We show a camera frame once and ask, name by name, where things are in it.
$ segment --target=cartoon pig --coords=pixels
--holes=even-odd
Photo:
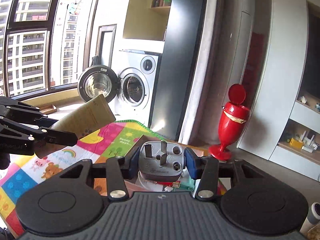
[[[33,169],[33,171],[40,169],[42,166],[49,162],[49,160],[47,159],[47,156],[43,157],[42,159],[37,158],[30,169]]]

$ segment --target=window sill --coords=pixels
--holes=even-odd
[[[77,88],[64,90],[48,95],[43,95],[35,98],[24,100],[23,102],[32,106],[44,106],[53,104],[55,106],[72,103],[80,100]]]

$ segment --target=dark cabinet door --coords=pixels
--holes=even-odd
[[[178,140],[193,81],[206,0],[172,0],[151,128]]]

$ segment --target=washing machine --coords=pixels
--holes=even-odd
[[[124,49],[112,69],[96,65],[80,76],[78,92],[85,101],[103,94],[116,120],[151,125],[161,53]]]

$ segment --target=red lid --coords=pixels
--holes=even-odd
[[[229,88],[228,96],[229,96],[229,100],[231,103],[233,103],[235,105],[242,104],[244,102],[245,96],[246,96],[245,89],[244,89],[243,85],[233,84]]]

